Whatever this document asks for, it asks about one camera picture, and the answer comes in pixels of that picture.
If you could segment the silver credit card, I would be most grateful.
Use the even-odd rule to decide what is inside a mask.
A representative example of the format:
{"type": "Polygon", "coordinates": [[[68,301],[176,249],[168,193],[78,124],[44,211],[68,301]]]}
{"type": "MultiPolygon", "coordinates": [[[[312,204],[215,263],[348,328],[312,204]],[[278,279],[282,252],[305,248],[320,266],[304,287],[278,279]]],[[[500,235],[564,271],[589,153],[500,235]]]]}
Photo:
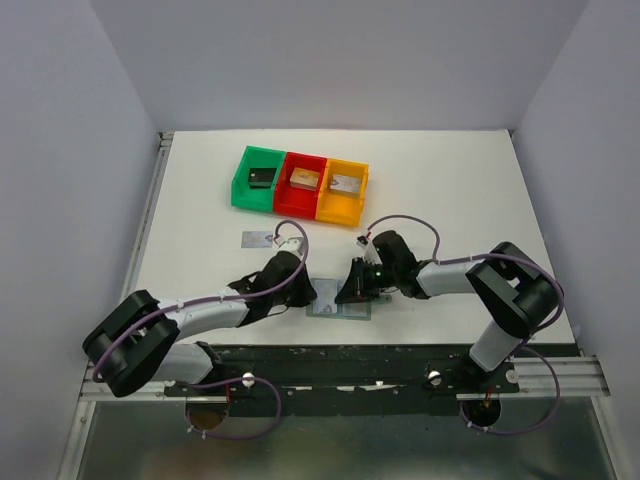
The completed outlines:
{"type": "Polygon", "coordinates": [[[270,248],[273,244],[271,231],[243,231],[241,236],[242,249],[270,248]]]}
{"type": "Polygon", "coordinates": [[[331,298],[318,297],[312,311],[315,315],[333,315],[336,312],[336,304],[331,298]]]}

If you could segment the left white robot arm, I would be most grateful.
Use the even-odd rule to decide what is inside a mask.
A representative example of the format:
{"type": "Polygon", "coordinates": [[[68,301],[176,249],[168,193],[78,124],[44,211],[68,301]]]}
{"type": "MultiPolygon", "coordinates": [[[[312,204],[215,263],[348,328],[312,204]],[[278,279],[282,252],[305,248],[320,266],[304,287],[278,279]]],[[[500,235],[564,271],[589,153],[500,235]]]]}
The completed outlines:
{"type": "Polygon", "coordinates": [[[282,250],[264,268],[229,283],[212,297],[166,303],[147,290],[127,296],[82,343],[94,366],[93,381],[125,397],[155,381],[188,383],[201,395],[222,380],[213,352],[180,340],[211,330],[240,328],[267,318],[272,309],[302,308],[317,298],[306,255],[282,250]]]}

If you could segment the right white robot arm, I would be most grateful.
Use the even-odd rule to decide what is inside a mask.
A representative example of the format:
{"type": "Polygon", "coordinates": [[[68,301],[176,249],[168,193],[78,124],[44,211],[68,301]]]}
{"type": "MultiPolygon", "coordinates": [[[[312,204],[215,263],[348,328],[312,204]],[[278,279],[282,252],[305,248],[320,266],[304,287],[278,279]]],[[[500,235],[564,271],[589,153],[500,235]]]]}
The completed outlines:
{"type": "Polygon", "coordinates": [[[337,304],[369,303],[383,290],[427,300],[448,294],[475,294],[491,322],[454,370],[455,386],[474,392],[496,380],[496,370],[564,308],[563,290],[544,269],[511,242],[486,254],[458,260],[419,261],[394,230],[372,240],[376,262],[355,257],[337,304]]]}

